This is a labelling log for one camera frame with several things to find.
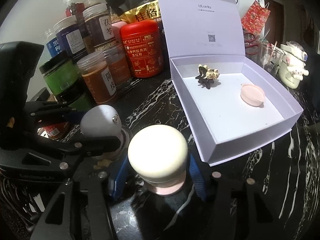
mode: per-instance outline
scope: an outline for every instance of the open gift box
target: open gift box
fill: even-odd
[[[214,166],[288,133],[303,109],[268,72],[245,57],[235,0],[159,0],[172,82],[200,158]],[[195,79],[198,65],[218,69],[207,90]],[[242,84],[263,89],[263,107],[246,104]]]

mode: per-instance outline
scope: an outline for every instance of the qr code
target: qr code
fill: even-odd
[[[208,34],[208,40],[209,42],[216,42],[216,36],[212,34]]]

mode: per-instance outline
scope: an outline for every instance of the box lid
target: box lid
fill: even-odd
[[[158,0],[169,57],[245,55],[235,0]]]

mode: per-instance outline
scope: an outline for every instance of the red label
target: red label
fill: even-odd
[[[163,62],[158,32],[122,40],[134,77],[150,77],[162,70]]]

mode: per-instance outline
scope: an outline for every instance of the blue label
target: blue label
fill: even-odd
[[[50,52],[51,57],[57,56],[61,52],[57,38],[54,38],[51,41],[49,41],[47,43],[47,48]]]
[[[60,49],[67,51],[73,64],[76,64],[81,58],[88,55],[77,24],[58,32],[57,39]]]

